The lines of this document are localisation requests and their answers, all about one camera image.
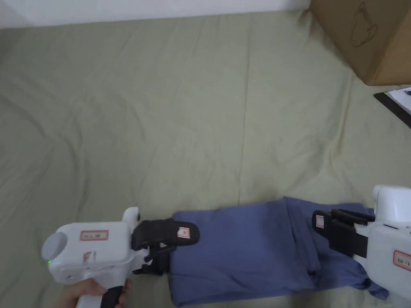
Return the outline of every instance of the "cardboard box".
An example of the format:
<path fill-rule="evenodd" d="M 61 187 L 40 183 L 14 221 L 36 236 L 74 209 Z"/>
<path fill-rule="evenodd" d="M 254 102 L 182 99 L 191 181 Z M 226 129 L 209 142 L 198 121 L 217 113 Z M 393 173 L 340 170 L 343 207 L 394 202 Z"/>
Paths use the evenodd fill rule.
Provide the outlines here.
<path fill-rule="evenodd" d="M 312 0 L 310 9 L 365 84 L 411 84 L 411 0 Z"/>

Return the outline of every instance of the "green bedsheet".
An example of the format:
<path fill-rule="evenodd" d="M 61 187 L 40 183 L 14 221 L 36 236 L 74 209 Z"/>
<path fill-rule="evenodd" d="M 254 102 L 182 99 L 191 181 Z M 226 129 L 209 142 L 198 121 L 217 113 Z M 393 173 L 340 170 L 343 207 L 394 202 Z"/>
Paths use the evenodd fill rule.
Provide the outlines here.
<path fill-rule="evenodd" d="M 302 11 L 0 31 L 0 307 L 47 307 L 44 240 L 283 195 L 411 186 L 411 131 Z M 350 288 L 207 307 L 383 307 Z M 138 276 L 128 307 L 172 307 Z"/>

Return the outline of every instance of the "blue cloth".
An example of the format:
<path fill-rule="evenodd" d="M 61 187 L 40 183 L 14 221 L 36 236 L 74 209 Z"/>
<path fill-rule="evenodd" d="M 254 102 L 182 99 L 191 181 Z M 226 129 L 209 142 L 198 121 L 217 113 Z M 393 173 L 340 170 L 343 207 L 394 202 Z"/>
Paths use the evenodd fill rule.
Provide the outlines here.
<path fill-rule="evenodd" d="M 170 291 L 176 306 L 274 297 L 352 286 L 378 298 L 388 292 L 363 267 L 329 248 L 311 228 L 314 210 L 367 212 L 358 203 L 321 205 L 280 201 L 212 211 L 182 211 L 173 218 L 195 223 L 200 241 L 171 254 Z"/>

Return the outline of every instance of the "handle grip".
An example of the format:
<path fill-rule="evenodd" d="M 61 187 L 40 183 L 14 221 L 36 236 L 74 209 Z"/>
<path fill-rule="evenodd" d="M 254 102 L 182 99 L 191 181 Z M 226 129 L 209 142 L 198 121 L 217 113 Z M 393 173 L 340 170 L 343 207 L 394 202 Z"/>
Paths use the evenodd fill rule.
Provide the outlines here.
<path fill-rule="evenodd" d="M 123 291 L 123 286 L 113 287 L 107 290 L 103 296 L 83 295 L 79 298 L 76 308 L 114 308 Z"/>

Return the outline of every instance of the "black handle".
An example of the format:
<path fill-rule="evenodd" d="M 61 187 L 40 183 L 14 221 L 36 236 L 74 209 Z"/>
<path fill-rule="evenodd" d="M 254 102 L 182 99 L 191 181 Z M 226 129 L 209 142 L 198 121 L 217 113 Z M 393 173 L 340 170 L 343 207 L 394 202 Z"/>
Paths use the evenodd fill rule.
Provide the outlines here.
<path fill-rule="evenodd" d="M 108 289 L 103 295 L 100 308 L 114 308 L 118 304 L 118 300 L 122 292 L 122 285 Z"/>

